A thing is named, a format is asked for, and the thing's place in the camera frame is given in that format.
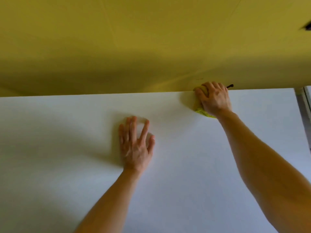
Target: hand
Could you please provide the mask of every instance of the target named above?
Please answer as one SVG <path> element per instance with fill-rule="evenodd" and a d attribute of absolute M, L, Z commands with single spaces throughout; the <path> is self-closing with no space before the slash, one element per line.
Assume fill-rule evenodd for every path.
<path fill-rule="evenodd" d="M 149 120 L 146 120 L 142 134 L 137 139 L 137 117 L 126 118 L 125 127 L 120 124 L 119 141 L 124 170 L 142 173 L 147 168 L 155 146 L 155 136 L 152 135 L 146 147 L 148 128 Z"/>
<path fill-rule="evenodd" d="M 208 96 L 199 88 L 195 90 L 195 93 L 207 113 L 218 117 L 223 112 L 232 111 L 228 89 L 222 83 L 206 82 L 202 86 L 207 87 Z"/>

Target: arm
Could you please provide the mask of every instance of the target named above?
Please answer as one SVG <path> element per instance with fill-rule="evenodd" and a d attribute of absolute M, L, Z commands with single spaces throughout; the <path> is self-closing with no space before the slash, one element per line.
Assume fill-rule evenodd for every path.
<path fill-rule="evenodd" d="M 116 182 L 89 211 L 75 233 L 122 232 L 128 206 L 142 172 L 147 168 L 153 154 L 154 136 L 146 147 L 149 121 L 145 122 L 139 139 L 136 137 L 137 118 L 127 118 L 126 125 L 119 127 L 121 158 L 124 169 Z"/>
<path fill-rule="evenodd" d="M 262 142 L 231 111 L 227 88 L 204 83 L 196 95 L 226 132 L 240 175 L 266 218 L 279 232 L 311 232 L 311 185 L 277 152 Z"/>

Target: yellow ceiling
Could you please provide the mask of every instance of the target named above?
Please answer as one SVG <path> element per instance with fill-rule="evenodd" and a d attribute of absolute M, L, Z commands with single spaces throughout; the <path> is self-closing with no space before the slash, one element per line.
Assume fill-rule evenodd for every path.
<path fill-rule="evenodd" d="M 0 96 L 311 84 L 311 0 L 0 0 Z"/>

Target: yellow sponge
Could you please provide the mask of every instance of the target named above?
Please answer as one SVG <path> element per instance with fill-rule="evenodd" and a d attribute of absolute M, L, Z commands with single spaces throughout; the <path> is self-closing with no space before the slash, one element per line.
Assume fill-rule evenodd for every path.
<path fill-rule="evenodd" d="M 205 86 L 195 87 L 193 90 L 195 91 L 197 88 L 200 88 L 204 92 L 204 94 L 208 97 L 208 89 Z M 198 98 L 196 98 L 196 101 L 194 103 L 194 111 L 209 118 L 216 118 L 210 115 L 209 113 L 205 112 L 203 105 Z"/>

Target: finger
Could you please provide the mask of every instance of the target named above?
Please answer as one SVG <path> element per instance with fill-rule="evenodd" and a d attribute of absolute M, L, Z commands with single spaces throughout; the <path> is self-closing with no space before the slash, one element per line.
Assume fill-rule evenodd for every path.
<path fill-rule="evenodd" d="M 128 142 L 130 140 L 130 124 L 131 118 L 126 118 L 125 129 L 124 129 L 124 141 Z"/>
<path fill-rule="evenodd" d="M 207 97 L 205 96 L 204 92 L 200 88 L 197 88 L 195 90 L 195 94 L 196 94 L 197 98 L 199 98 L 200 101 L 203 101 L 203 100 L 207 99 Z"/>
<path fill-rule="evenodd" d="M 120 142 L 120 146 L 122 146 L 124 144 L 124 125 L 120 124 L 119 126 L 119 142 Z"/>
<path fill-rule="evenodd" d="M 210 82 L 203 83 L 202 86 L 206 86 L 209 93 L 212 93 L 215 91 L 214 85 Z"/>
<path fill-rule="evenodd" d="M 222 90 L 226 90 L 226 87 L 222 84 L 222 83 L 218 83 L 219 87 L 222 89 Z"/>
<path fill-rule="evenodd" d="M 136 116 L 132 117 L 132 123 L 131 123 L 131 127 L 130 127 L 130 135 L 131 135 L 132 142 L 135 142 L 137 139 L 137 117 Z"/>
<path fill-rule="evenodd" d="M 153 154 L 153 148 L 155 147 L 155 144 L 156 144 L 156 141 L 155 141 L 155 136 L 152 135 L 150 138 L 149 138 L 149 145 L 148 145 L 148 154 Z"/>
<path fill-rule="evenodd" d="M 141 142 L 146 142 L 146 138 L 147 138 L 147 134 L 148 134 L 148 128 L 149 128 L 149 120 L 147 119 L 145 121 L 145 125 L 144 125 L 144 128 L 142 129 L 142 134 L 140 135 L 140 140 Z"/>
<path fill-rule="evenodd" d="M 217 82 L 212 82 L 212 84 L 216 89 L 220 89 L 220 86 Z"/>

